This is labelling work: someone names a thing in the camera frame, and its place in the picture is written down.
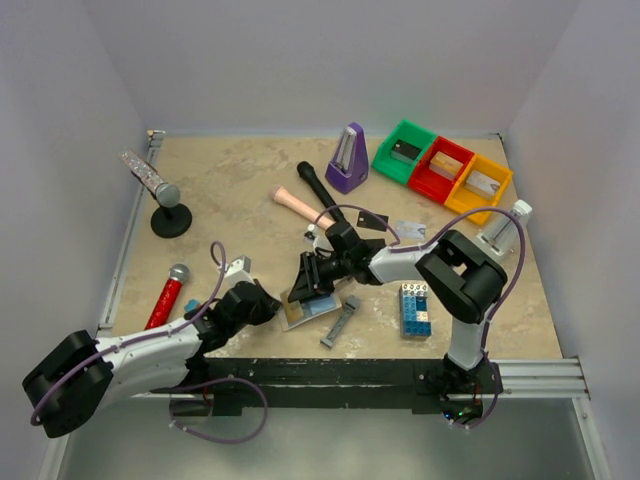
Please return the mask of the beige card holder wallet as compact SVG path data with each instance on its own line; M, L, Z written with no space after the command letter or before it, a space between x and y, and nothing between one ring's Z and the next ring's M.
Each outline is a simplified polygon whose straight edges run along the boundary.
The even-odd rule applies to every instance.
M342 302L336 293L333 293L331 295L321 296L319 298L307 300L304 302L298 301L302 305L302 308L305 312L305 316L301 321L295 323L293 326L288 326L285 321L285 315L283 310L283 303L289 302L288 295L289 295L289 291L284 291L280 294L282 308L278 312L280 325L284 332L289 331L293 328L296 328L312 319L315 319L317 317L323 316L330 312L339 310L342 307Z

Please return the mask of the gold credit card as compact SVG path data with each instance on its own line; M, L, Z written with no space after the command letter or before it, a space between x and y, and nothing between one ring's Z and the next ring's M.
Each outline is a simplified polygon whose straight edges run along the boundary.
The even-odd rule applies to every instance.
M284 302L283 310L285 321L288 326L293 326L295 323L301 321L305 316L302 305L298 301L295 301L293 303Z

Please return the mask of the white VIP credit card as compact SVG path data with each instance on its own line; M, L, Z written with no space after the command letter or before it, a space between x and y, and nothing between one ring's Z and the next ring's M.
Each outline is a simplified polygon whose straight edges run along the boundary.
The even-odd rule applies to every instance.
M401 238L424 240L426 226L421 223L397 220L395 223L395 231Z

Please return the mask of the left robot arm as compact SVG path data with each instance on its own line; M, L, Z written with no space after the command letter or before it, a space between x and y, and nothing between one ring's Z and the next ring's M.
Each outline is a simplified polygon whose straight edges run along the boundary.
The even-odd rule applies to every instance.
M179 390L205 354L244 327L272 320L281 306L261 285L241 281L221 298L138 334L94 338L85 330L73 332L22 381L33 407L30 422L58 438L121 400Z

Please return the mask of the black card in green bin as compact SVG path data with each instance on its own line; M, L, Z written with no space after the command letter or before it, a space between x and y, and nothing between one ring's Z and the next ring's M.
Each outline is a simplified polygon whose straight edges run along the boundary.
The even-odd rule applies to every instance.
M390 156L405 164L413 164L420 158L422 149L404 140L397 140L390 150Z

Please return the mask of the tan card in red bin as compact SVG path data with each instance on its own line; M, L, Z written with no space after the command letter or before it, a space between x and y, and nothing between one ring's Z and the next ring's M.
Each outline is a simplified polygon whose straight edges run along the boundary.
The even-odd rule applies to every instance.
M463 163L443 152L434 154L429 162L429 169L442 176L443 178L453 181L462 169Z

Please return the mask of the brown blue toy brick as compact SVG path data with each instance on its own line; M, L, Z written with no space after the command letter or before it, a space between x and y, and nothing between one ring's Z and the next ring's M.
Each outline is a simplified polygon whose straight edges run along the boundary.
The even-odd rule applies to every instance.
M189 311L191 311L191 310L195 309L197 306L198 306L198 301L197 301L197 300L195 300L195 299L191 299L191 300L189 300L189 301L187 302L187 304L185 305L184 310L185 310L186 312L189 312Z

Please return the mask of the grey truss beam piece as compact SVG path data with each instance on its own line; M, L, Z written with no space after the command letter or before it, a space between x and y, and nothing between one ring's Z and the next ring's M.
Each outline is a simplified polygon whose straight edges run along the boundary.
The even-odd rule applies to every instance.
M360 305L361 300L358 297L354 295L348 296L343 303L340 316L334 323L329 333L325 337L320 339L320 344L328 349L332 349L335 345L337 337L340 335L349 319L352 318L358 311Z

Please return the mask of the red glitter microphone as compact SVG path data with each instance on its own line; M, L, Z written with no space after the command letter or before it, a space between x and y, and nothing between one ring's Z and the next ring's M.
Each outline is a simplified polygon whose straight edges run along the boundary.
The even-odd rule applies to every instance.
M151 330L165 325L178 299L182 286L190 278L189 268L181 263L169 269L168 278L149 316L144 330Z

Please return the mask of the purple metronome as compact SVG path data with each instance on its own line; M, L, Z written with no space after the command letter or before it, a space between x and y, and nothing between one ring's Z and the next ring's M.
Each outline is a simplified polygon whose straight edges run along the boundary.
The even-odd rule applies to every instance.
M327 165L325 178L334 189L346 195L362 185L368 175L369 158L364 130L358 123L352 122L342 131Z

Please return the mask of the black microphone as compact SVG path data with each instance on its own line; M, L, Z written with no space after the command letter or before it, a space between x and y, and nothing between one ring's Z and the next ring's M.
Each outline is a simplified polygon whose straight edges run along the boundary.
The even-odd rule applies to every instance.
M318 178L314 167L306 161L301 161L297 164L296 170L299 177L311 188L322 205L326 208L332 207L332 210L329 211L331 217L338 222L345 221L346 217Z

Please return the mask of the black round microphone stand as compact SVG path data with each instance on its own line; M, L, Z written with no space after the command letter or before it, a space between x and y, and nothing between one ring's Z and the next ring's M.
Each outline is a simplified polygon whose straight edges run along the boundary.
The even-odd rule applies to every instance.
M192 224L192 213L180 203L174 207L159 206L151 216L151 230L163 239L173 239L183 235Z

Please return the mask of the red storage bin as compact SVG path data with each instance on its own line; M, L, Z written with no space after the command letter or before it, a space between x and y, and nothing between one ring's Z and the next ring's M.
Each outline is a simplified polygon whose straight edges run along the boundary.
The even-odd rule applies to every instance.
M473 156L471 150L438 136L411 173L408 187L444 204Z

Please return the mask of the yellow storage bin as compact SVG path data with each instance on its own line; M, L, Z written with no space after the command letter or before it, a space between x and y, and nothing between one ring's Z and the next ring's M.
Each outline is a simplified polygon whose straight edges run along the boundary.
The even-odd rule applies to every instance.
M444 205L462 214L480 207L496 207L513 172L487 157L475 154L464 168Z

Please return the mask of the aluminium frame rail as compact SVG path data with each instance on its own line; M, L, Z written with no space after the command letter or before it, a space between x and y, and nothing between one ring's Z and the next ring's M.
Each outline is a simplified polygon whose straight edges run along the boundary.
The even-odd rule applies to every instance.
M99 316L97 327L93 332L93 336L96 338L110 337L112 334L119 300L126 279L131 244L135 241L139 217L141 212L144 210L145 198L147 196L148 191L139 181L137 181L132 209L119 250L106 301Z

